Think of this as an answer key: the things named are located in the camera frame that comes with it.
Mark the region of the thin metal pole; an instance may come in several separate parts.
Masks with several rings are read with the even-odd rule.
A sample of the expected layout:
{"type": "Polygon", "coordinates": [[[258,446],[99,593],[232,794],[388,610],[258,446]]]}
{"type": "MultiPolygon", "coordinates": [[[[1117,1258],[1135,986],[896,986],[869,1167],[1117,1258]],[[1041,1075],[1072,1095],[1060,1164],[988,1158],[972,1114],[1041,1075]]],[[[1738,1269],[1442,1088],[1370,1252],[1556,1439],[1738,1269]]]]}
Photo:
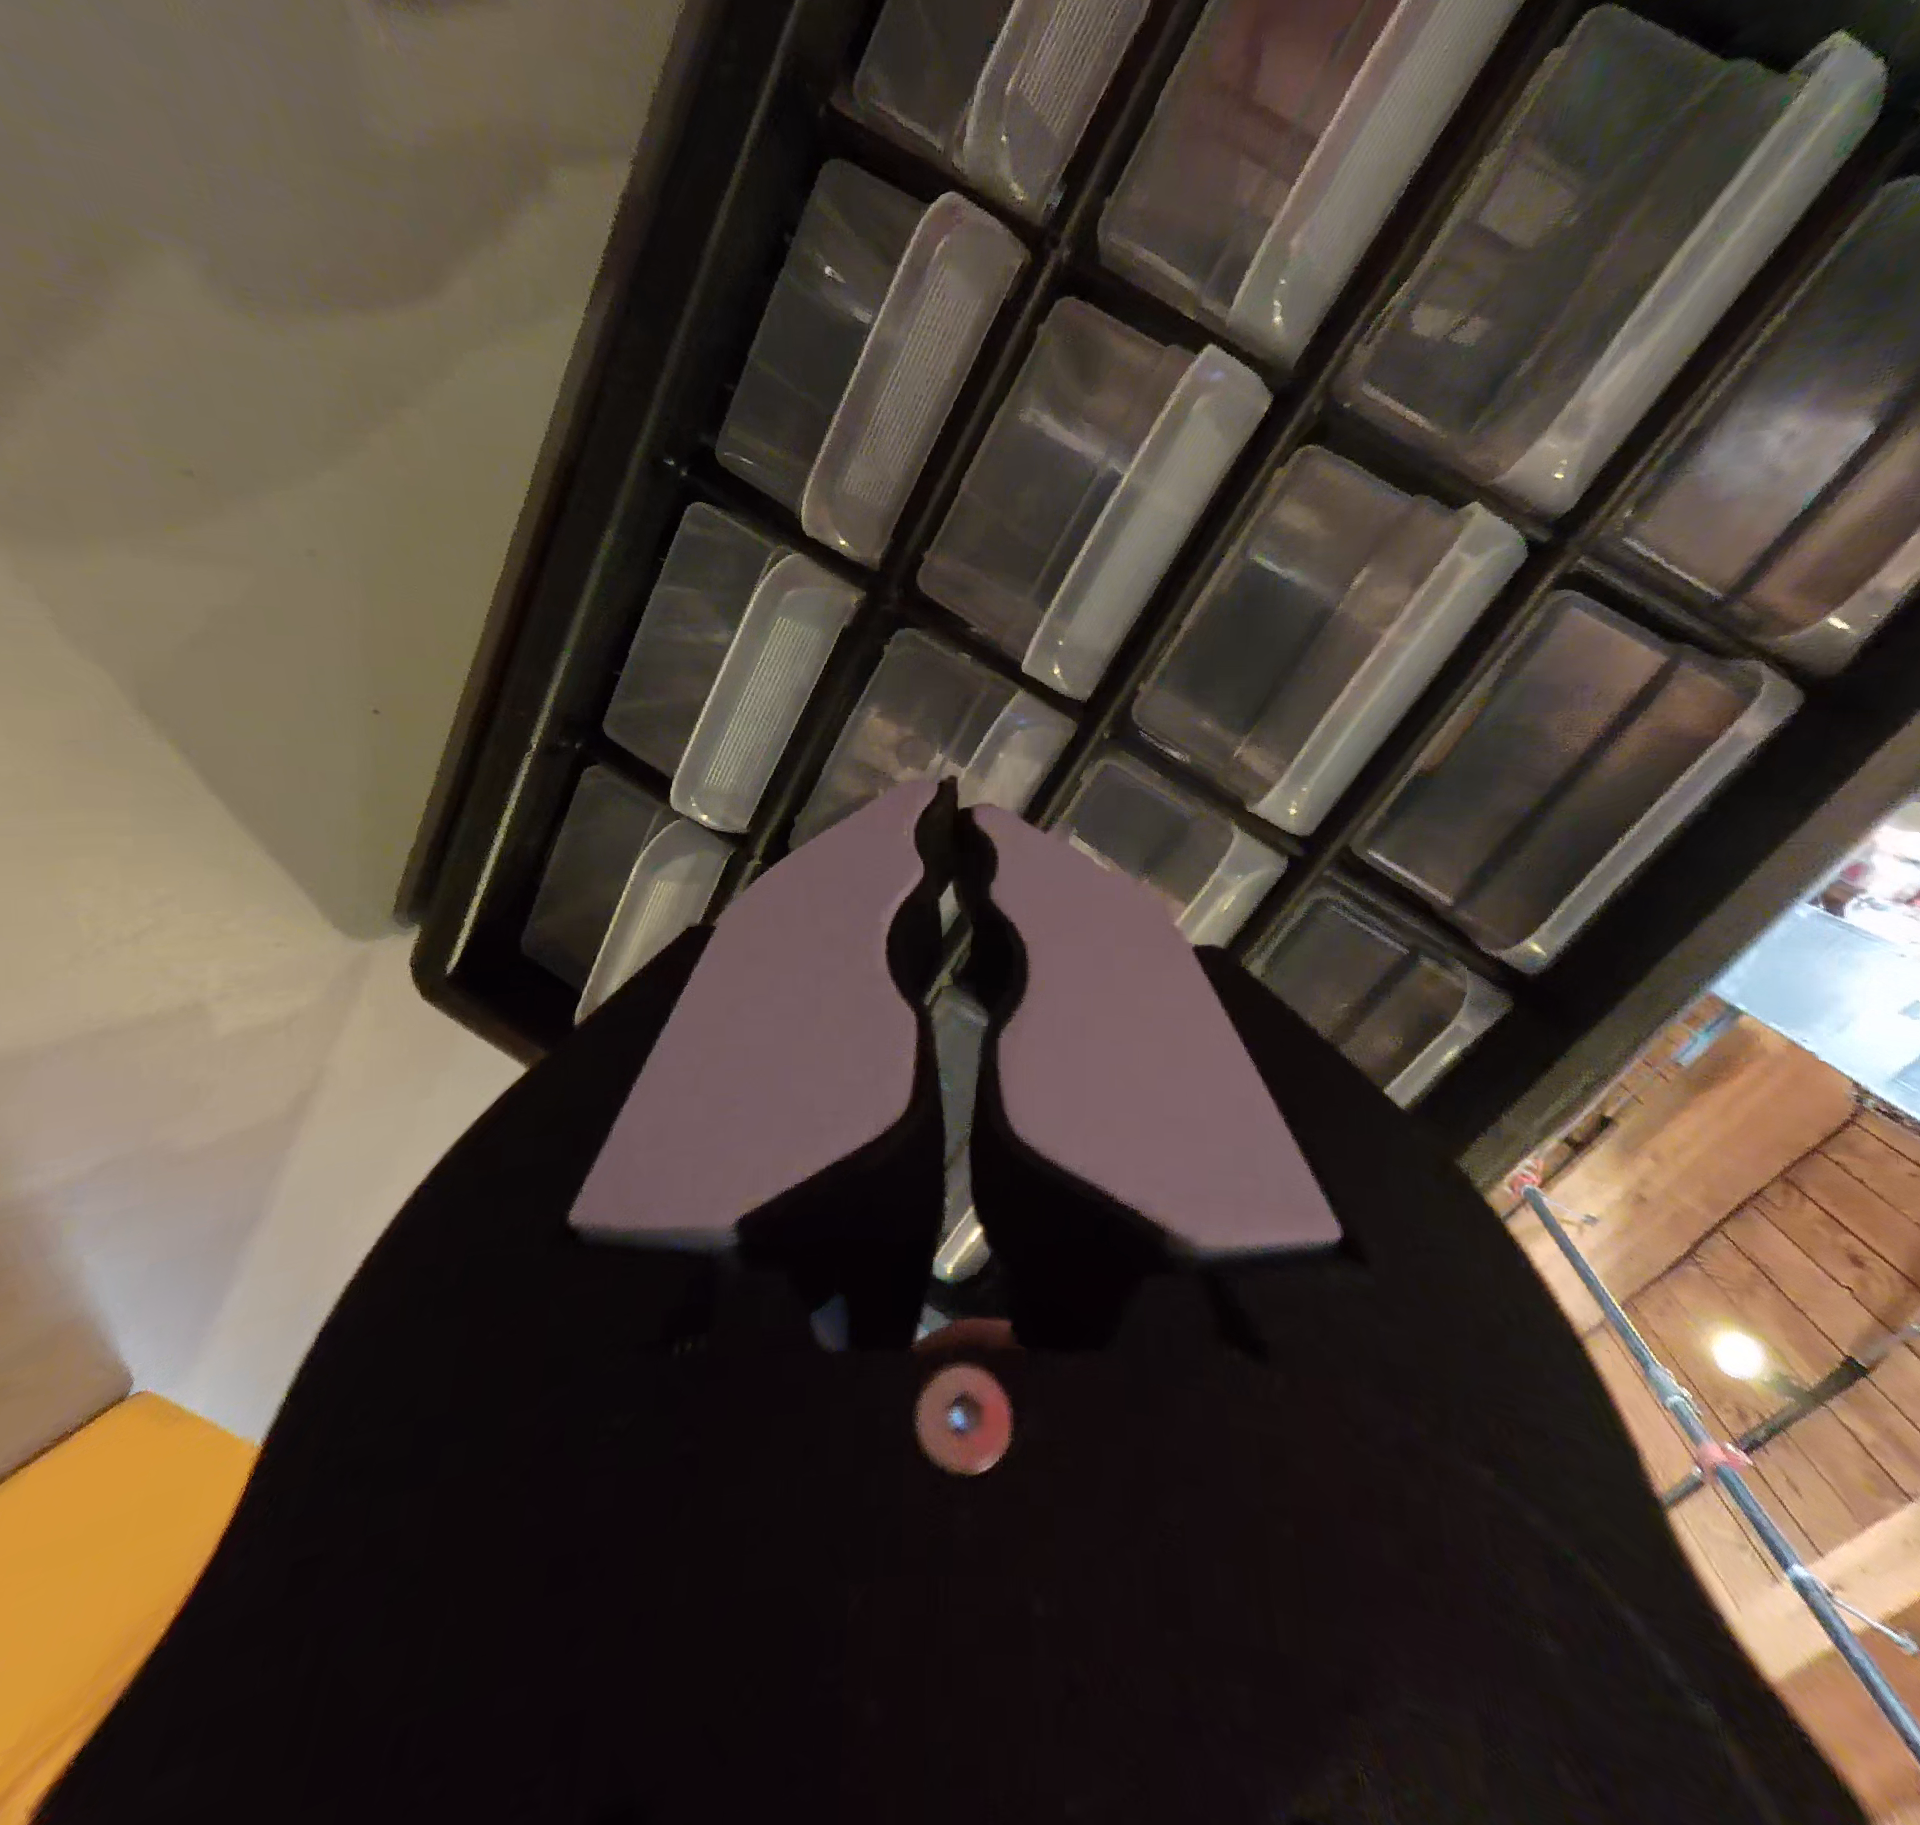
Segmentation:
{"type": "MultiPolygon", "coordinates": [[[[1884,1613],[1890,1630],[1896,1630],[1912,1649],[1896,1642],[1881,1628],[1870,1628],[1844,1613],[1842,1622],[1859,1648],[1889,1679],[1902,1703],[1918,1710],[1918,1616],[1917,1605],[1900,1613],[1884,1613]]],[[[1775,1686],[1790,1689],[1860,1689],[1859,1673],[1842,1657],[1832,1635],[1811,1614],[1800,1595],[1788,1591],[1765,1648],[1765,1674],[1775,1686]]]]}

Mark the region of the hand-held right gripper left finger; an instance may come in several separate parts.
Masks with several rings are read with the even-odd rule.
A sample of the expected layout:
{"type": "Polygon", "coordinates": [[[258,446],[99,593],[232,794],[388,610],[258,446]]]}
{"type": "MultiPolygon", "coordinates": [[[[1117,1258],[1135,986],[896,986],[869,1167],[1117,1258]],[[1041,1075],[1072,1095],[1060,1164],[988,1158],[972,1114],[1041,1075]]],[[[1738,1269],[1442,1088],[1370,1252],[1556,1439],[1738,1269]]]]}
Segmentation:
{"type": "Polygon", "coordinates": [[[712,925],[569,1212],[603,1244],[778,1278],[854,1349],[915,1341],[948,1163],[929,1018],[956,789],[911,781],[712,925]]]}

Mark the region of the metal pole with red clamp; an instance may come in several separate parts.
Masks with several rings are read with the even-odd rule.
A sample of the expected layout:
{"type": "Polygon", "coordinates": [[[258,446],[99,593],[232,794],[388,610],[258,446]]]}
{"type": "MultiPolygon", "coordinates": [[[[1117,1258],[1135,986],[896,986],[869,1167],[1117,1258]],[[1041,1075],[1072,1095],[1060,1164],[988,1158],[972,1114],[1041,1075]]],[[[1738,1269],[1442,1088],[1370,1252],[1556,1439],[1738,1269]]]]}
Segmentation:
{"type": "Polygon", "coordinates": [[[1606,1288],[1603,1278],[1600,1278],[1594,1265],[1587,1262],[1562,1219],[1564,1205],[1558,1205],[1544,1189],[1541,1167],[1534,1160],[1524,1160],[1510,1173],[1506,1187],[1517,1201],[1534,1212],[1549,1239],[1575,1273],[1584,1294],[1596,1305],[1603,1324],[1614,1332],[1625,1353],[1636,1363],[1650,1394],[1668,1412],[1669,1422],[1689,1444],[1696,1476],[1709,1490],[1725,1495],[1744,1526],[1758,1535],[1775,1570],[1790,1583],[1795,1594],[1800,1595],[1811,1614],[1832,1635],[1837,1649],[1850,1660],[1850,1667],[1862,1673],[1866,1653],[1842,1622],[1844,1613],[1860,1620],[1870,1628],[1886,1630],[1889,1636],[1912,1649],[1908,1639],[1896,1630],[1890,1630],[1884,1620],[1848,1601],[1828,1581],[1809,1567],[1800,1551],[1788,1538],[1784,1525],[1775,1520],[1744,1479],[1743,1474],[1750,1469],[1750,1456],[1710,1429],[1700,1405],[1696,1405],[1694,1396],[1680,1386],[1677,1374],[1659,1360],[1646,1336],[1630,1319],[1621,1299],[1606,1288]]]}

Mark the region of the silver metal duct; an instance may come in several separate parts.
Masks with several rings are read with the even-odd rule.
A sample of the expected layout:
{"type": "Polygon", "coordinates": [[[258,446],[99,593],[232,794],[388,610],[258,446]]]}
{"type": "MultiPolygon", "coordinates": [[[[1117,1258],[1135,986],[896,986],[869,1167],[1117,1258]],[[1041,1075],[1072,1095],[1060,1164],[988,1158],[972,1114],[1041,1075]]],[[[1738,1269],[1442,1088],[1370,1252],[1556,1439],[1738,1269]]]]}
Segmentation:
{"type": "Polygon", "coordinates": [[[1917,827],[1874,828],[1716,975],[1710,993],[1866,1091],[1917,1092],[1917,827]]]}

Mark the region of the group of clear plastic drawers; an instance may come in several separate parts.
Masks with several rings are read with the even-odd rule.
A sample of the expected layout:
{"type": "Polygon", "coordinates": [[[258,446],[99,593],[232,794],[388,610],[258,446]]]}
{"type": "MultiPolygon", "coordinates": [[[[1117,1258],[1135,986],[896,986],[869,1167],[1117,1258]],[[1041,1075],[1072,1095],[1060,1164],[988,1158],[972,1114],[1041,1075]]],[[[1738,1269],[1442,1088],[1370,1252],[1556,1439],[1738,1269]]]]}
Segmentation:
{"type": "MultiPolygon", "coordinates": [[[[1094,63],[1117,60],[1123,14],[1140,4],[896,0],[899,26],[869,54],[862,90],[1001,197],[1035,204],[1094,108],[1094,63]]],[[[1224,312],[1262,353],[1304,353],[1409,159],[1436,142],[1517,4],[1215,2],[1200,62],[1149,133],[1102,249],[1158,292],[1224,312]]],[[[747,383],[723,451],[795,496],[804,533],[877,559],[1021,266],[1021,242],[981,205],[911,202],[831,162],[753,352],[776,360],[774,376],[747,383]]],[[[1175,522],[1195,515],[1266,408],[1257,372],[1215,343],[1189,357],[1079,304],[1046,326],[1030,371],[1085,339],[1127,424],[1120,492],[1094,494],[1095,518],[1017,518],[1011,542],[990,542],[979,496],[1009,492],[1014,474],[1004,413],[974,469],[974,510],[948,522],[922,577],[1017,653],[1017,672],[1041,668],[1079,695],[1167,567],[1175,522]]],[[[1827,508],[1738,613],[1834,679],[1844,655],[1881,646],[1900,597],[1917,613],[1917,168],[1870,204],[1612,542],[1638,569],[1680,572],[1691,595],[1730,597],[1819,492],[1827,508]]],[[[1197,677],[1175,677],[1149,710],[1199,707],[1175,743],[1285,828],[1308,828],[1519,565],[1519,530],[1482,506],[1404,494],[1312,450],[1285,470],[1214,600],[1214,624],[1250,597],[1279,600],[1294,634],[1277,651],[1285,677],[1254,679],[1248,702],[1206,705],[1197,677]]],[[[665,762],[667,781],[658,794],[622,793],[604,774],[581,781],[525,928],[536,959],[585,975],[565,995],[567,1031],[592,979],[617,979],[620,949],[639,957],[720,903],[723,870],[745,859],[733,841],[854,607],[850,580],[747,520],[704,502],[680,520],[604,714],[615,746],[665,762]]],[[[1066,811],[1034,811],[1044,737],[1062,738],[1066,722],[918,634],[896,640],[872,690],[926,740],[862,762],[844,733],[844,774],[790,851],[896,781],[929,778],[1075,836],[1158,890],[1197,942],[1236,947],[1288,872],[1285,852],[1139,756],[1097,760],[1066,811]]],[[[1414,1098],[1465,1072],[1467,1050],[1515,995],[1407,942],[1322,890],[1251,964],[1381,1085],[1414,1098]]]]}

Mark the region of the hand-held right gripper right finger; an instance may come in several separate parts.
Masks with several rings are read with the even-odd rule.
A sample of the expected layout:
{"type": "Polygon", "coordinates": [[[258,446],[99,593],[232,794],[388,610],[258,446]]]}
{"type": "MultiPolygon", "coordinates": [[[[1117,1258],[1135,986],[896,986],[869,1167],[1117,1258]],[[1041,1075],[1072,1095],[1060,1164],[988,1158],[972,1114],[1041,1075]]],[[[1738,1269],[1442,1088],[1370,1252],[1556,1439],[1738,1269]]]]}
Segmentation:
{"type": "Polygon", "coordinates": [[[954,828],[986,1018],[972,1187],[1023,1347],[1107,1347],[1139,1296],[1326,1262],[1342,1221],[1220,998],[1139,883],[997,807],[954,828]]]}

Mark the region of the black drawer cabinet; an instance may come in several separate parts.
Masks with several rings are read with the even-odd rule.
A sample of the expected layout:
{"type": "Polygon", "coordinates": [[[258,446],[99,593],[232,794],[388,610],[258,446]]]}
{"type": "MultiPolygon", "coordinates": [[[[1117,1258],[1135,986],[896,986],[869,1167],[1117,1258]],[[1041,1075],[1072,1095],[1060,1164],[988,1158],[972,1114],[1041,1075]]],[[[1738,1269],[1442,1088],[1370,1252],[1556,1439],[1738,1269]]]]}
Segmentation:
{"type": "Polygon", "coordinates": [[[720,2],[569,465],[528,510],[500,592],[450,794],[407,872],[421,992],[521,1056],[567,1033],[565,995],[585,975],[536,959],[525,928],[581,781],[667,781],[665,762],[615,746],[604,714],[680,520],[704,502],[855,588],[718,902],[798,841],[844,774],[844,733],[862,762],[926,740],[872,690],[918,634],[1066,722],[1044,737],[1034,811],[1066,811],[1097,760],[1139,756],[1285,852],[1236,940],[1250,964],[1331,890],[1407,949],[1515,995],[1426,1107],[1490,1175],[1582,1112],[1917,765],[1912,597],[1834,679],[1738,613],[1828,492],[1730,597],[1691,595],[1680,572],[1638,569],[1612,542],[1870,204],[1917,168],[1917,0],[1519,0],[1299,355],[1262,353],[1102,249],[1220,0],[1123,14],[1117,60],[1094,63],[1094,108],[1035,204],[1001,197],[862,90],[899,26],[892,2],[720,2]],[[965,197],[1023,251],[877,559],[804,533],[802,503],[723,451],[747,383],[774,376],[753,352],[831,162],[911,202],[965,197]],[[1030,371],[1066,304],[1189,357],[1211,340],[1266,390],[1085,695],[1017,672],[1017,653],[922,579],[974,510],[1004,413],[1014,474],[1009,492],[979,496],[990,542],[1011,542],[1017,518],[1095,518],[1094,494],[1120,492],[1127,424],[1094,343],[1030,371]],[[1175,743],[1199,707],[1153,718],[1149,700],[1197,677],[1200,705],[1248,702],[1254,679],[1285,677],[1279,600],[1250,597],[1230,624],[1214,624],[1214,600],[1312,450],[1404,494],[1480,503],[1519,530],[1522,565],[1356,781],[1288,830],[1175,743]]]}

